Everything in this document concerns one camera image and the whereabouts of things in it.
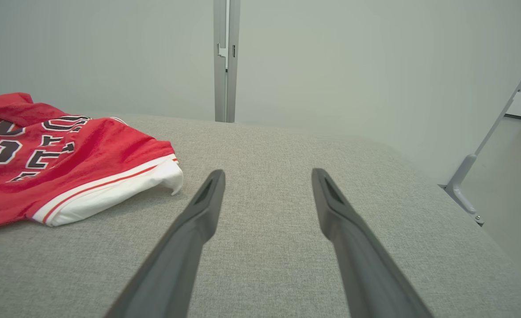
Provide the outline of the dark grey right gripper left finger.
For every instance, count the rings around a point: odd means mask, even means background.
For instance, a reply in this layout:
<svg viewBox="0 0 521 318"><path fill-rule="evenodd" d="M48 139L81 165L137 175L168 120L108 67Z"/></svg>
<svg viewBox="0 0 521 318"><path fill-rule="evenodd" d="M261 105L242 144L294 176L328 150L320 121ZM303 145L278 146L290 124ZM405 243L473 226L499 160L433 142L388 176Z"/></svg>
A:
<svg viewBox="0 0 521 318"><path fill-rule="evenodd" d="M107 318L185 318L202 248L216 233L225 173L214 170L106 313Z"/></svg>

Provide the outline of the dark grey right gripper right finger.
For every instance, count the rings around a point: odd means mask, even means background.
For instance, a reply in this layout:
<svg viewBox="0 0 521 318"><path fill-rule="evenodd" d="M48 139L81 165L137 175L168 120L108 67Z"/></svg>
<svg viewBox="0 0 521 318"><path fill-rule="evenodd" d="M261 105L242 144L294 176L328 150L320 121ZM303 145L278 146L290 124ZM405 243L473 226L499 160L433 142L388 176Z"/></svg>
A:
<svg viewBox="0 0 521 318"><path fill-rule="evenodd" d="M323 235L333 244L353 318L431 318L432 313L331 176L312 171Z"/></svg>

